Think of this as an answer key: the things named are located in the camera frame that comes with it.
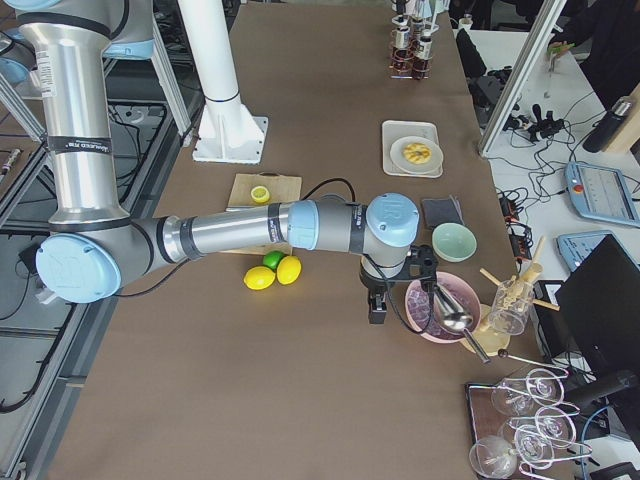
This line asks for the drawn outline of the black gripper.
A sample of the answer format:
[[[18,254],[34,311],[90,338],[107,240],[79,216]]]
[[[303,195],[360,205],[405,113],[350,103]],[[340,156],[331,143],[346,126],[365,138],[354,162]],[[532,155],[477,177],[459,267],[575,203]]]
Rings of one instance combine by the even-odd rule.
[[[387,313],[386,301],[389,300],[398,318],[406,325],[394,303],[392,288],[399,283],[419,282],[422,291],[426,293],[428,306],[431,308],[426,325],[434,319],[434,290],[435,290],[435,253],[428,245],[411,245],[408,255],[400,265],[398,273],[391,275],[382,270],[368,254],[363,255],[359,278],[367,288],[368,319],[370,324],[383,324]]]

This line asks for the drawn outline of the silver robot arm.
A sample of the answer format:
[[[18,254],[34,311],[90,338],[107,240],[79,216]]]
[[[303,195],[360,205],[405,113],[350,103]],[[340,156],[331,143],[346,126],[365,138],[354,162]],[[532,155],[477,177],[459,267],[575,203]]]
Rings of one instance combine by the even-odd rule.
[[[43,97],[57,209],[35,262],[59,297],[91,303],[158,268],[213,252],[275,243],[361,256],[369,319],[381,323],[395,283],[436,290],[432,250],[416,246],[416,205],[387,193],[369,205],[336,200],[272,203],[235,212],[135,220],[117,193],[102,60],[153,51],[148,1],[17,1]]]

